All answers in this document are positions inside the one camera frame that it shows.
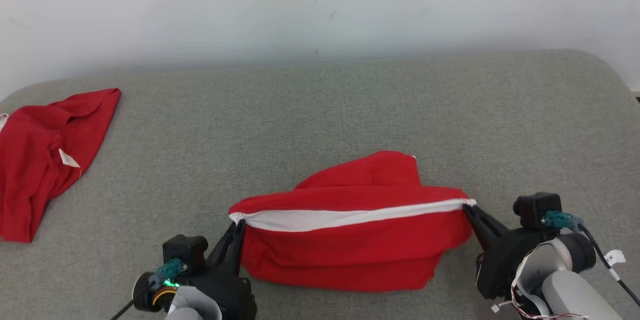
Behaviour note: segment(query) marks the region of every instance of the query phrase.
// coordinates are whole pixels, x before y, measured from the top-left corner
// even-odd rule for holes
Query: crumpled red shirt
[[[25,106],[9,116],[0,131],[4,241],[34,240],[47,202],[76,182],[96,157],[121,94],[119,89],[87,92],[46,106]],[[60,150],[79,167],[65,165]]]

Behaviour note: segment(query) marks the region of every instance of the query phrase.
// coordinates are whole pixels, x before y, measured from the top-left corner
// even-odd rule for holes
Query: clothing tag
[[[80,165],[73,159],[73,157],[66,154],[62,149],[58,149],[60,151],[60,157],[62,158],[62,163],[67,166],[80,168]]]
[[[0,114],[0,131],[2,131],[2,128],[7,123],[7,119],[8,118],[9,118],[9,114],[7,114],[7,113]]]
[[[622,251],[620,250],[611,250],[610,252],[606,253],[604,258],[606,258],[606,262],[608,262],[609,266],[613,266],[615,263],[618,263],[618,262],[627,262],[627,259],[625,258],[624,254],[622,254]]]

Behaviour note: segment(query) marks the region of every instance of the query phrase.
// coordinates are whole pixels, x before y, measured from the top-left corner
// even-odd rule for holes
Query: green led light
[[[177,284],[177,283],[173,283],[173,282],[171,282],[169,279],[166,279],[166,280],[164,281],[164,285],[165,285],[165,286],[173,286],[173,287],[179,287],[179,286],[180,286],[180,285],[179,285],[179,284]]]

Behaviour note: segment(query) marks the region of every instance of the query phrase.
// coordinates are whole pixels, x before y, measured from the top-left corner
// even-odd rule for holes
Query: teal connector
[[[172,258],[164,265],[158,268],[155,274],[149,276],[149,282],[154,281],[155,284],[151,288],[152,290],[158,289],[162,286],[165,280],[172,279],[178,276],[181,272],[187,269],[187,265],[183,264],[179,258]]]
[[[542,219],[542,224],[553,228],[567,228],[573,232],[582,231],[578,224],[584,224],[580,217],[571,215],[571,213],[564,213],[560,211],[547,211]]]

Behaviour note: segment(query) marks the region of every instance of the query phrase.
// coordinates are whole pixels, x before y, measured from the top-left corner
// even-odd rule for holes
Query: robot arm
[[[147,288],[147,284],[157,273],[140,276],[134,294],[142,294],[134,302],[135,308],[167,311],[169,320],[254,320],[258,308],[251,283],[239,277],[244,235],[244,220],[237,226],[232,223],[206,260],[204,251],[208,243],[202,236],[178,235],[165,242],[162,245],[165,263],[179,259],[184,270],[176,276],[161,278],[164,282],[152,288]]]
[[[502,304],[512,304],[521,318],[622,320],[578,275],[595,265],[595,248],[580,233],[560,234],[560,227],[584,228],[580,219],[562,214],[560,197],[521,196],[513,208],[522,225],[513,230],[477,206],[464,208],[484,250],[476,261],[475,283],[482,296],[503,297]]]

